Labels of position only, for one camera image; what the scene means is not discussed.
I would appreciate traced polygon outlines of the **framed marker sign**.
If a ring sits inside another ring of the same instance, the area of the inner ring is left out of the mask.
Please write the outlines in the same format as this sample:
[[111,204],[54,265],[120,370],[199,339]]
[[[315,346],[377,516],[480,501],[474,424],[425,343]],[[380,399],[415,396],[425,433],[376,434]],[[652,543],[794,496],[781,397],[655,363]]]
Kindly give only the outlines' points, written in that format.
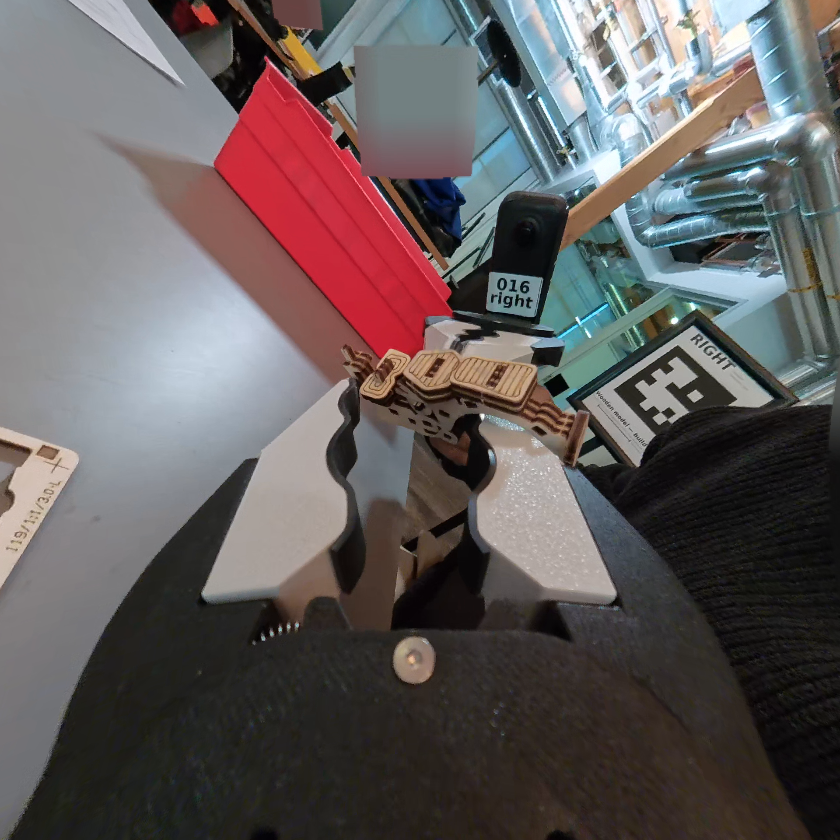
[[652,440],[710,407],[790,406],[798,397],[693,311],[568,396],[617,461],[639,466]]

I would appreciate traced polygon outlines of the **wooden parts sheet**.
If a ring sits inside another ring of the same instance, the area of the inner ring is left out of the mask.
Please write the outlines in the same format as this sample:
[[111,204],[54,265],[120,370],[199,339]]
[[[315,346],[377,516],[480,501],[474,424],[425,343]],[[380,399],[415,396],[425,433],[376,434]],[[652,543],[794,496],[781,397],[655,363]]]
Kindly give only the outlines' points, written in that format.
[[79,464],[66,447],[2,427],[1,584],[22,558]]

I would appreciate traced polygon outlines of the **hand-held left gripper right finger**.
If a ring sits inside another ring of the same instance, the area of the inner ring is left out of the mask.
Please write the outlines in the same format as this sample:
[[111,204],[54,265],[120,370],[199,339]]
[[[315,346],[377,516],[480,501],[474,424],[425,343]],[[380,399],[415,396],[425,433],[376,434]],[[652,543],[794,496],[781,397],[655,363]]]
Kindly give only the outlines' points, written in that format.
[[469,432],[477,479],[459,544],[459,571],[488,605],[617,598],[562,459],[512,423],[483,417]]

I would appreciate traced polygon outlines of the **blue cloth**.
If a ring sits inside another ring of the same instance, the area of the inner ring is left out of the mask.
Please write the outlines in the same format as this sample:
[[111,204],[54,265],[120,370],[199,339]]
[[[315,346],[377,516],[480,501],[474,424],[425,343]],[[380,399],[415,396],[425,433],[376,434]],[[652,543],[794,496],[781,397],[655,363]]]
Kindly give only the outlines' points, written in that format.
[[410,179],[409,183],[433,224],[460,243],[463,239],[460,208],[466,198],[451,177]]

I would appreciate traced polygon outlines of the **wooden beam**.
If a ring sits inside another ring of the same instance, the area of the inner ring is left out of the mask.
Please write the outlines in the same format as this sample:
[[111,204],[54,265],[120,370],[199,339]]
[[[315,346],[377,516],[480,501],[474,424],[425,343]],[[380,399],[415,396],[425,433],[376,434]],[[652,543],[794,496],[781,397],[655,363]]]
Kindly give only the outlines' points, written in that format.
[[751,106],[764,99],[758,73],[745,70],[689,117],[643,150],[569,212],[560,249],[572,245],[606,216],[664,174],[690,152],[707,144]]

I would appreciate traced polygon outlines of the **silver ventilation ducts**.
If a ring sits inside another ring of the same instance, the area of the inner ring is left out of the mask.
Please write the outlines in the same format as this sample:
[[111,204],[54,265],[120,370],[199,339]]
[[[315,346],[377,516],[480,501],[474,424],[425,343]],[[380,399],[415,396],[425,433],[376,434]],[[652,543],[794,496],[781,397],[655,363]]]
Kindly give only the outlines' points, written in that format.
[[[620,239],[641,253],[754,233],[770,237],[796,339],[778,342],[761,320],[762,364],[781,346],[781,380],[827,378],[838,359],[838,128],[808,2],[763,2],[745,17],[764,99],[732,120],[622,207]],[[622,166],[647,147],[636,122],[613,130]]]

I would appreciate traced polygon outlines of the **person's right forearm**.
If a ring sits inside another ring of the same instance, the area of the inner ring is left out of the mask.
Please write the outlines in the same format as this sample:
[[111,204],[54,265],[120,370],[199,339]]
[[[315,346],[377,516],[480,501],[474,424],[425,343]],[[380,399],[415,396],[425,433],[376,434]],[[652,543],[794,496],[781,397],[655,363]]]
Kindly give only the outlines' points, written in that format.
[[812,838],[839,837],[831,417],[712,407],[656,436],[638,467],[581,468],[698,603]]

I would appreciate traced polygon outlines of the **red plastic bin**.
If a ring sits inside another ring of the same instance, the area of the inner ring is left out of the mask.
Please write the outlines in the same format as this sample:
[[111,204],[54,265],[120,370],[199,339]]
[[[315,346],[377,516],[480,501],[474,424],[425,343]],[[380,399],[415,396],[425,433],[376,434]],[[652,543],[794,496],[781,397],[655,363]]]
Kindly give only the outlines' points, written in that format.
[[424,347],[449,289],[330,123],[266,64],[216,171],[379,355]]

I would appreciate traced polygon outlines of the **wooden laser-cut model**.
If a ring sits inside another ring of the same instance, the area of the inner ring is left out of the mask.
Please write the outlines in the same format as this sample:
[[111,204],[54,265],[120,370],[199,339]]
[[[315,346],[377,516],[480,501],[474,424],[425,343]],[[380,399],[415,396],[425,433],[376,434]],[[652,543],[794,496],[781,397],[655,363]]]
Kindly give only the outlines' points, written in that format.
[[538,383],[534,364],[454,350],[422,350],[413,357],[388,350],[379,360],[347,344],[341,352],[361,402],[381,420],[455,445],[463,417],[491,415],[529,432],[567,466],[578,461],[589,414],[561,410]]

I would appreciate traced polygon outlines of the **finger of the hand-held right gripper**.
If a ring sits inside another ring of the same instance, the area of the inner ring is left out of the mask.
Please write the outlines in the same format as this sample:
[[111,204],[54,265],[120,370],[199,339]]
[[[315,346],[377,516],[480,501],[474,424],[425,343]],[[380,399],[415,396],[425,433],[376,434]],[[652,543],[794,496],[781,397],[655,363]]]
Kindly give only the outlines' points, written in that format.
[[482,332],[482,358],[533,364],[539,368],[541,362],[534,360],[534,347],[545,338],[543,335],[487,329]]
[[487,350],[478,345],[486,338],[477,323],[445,317],[427,317],[424,324],[424,349],[450,352],[462,360],[487,359]]

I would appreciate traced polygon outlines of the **black round disc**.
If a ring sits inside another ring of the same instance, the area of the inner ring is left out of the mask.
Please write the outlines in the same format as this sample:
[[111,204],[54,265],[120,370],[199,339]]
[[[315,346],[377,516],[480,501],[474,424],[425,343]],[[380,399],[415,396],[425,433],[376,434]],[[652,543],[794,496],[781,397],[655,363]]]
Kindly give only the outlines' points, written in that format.
[[492,18],[486,28],[487,42],[493,61],[485,76],[497,71],[511,88],[520,88],[522,63],[507,30]]

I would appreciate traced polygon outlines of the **grey desk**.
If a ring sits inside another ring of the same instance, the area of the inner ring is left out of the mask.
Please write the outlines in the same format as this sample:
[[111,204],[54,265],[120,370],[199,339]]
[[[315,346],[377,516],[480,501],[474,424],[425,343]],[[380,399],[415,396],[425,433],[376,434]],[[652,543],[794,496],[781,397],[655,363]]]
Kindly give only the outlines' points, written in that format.
[[237,122],[69,2],[2,2],[2,426],[80,463],[2,587],[2,838],[133,584],[369,350],[214,169]]

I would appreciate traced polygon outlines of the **white paper sheet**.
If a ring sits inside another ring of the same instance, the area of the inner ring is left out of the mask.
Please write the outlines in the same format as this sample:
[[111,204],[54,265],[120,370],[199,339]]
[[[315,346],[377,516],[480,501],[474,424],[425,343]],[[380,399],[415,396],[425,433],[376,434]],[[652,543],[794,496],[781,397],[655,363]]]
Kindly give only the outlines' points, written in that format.
[[174,84],[184,82],[124,1],[69,1],[137,57]]

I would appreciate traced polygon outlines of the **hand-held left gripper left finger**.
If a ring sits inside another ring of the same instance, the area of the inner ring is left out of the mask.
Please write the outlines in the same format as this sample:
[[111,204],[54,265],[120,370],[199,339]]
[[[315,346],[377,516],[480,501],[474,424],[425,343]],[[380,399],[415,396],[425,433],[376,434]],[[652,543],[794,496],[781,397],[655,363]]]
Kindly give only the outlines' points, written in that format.
[[207,604],[271,601],[303,615],[349,594],[364,570],[364,533],[348,477],[360,393],[341,381],[266,446],[206,579]]

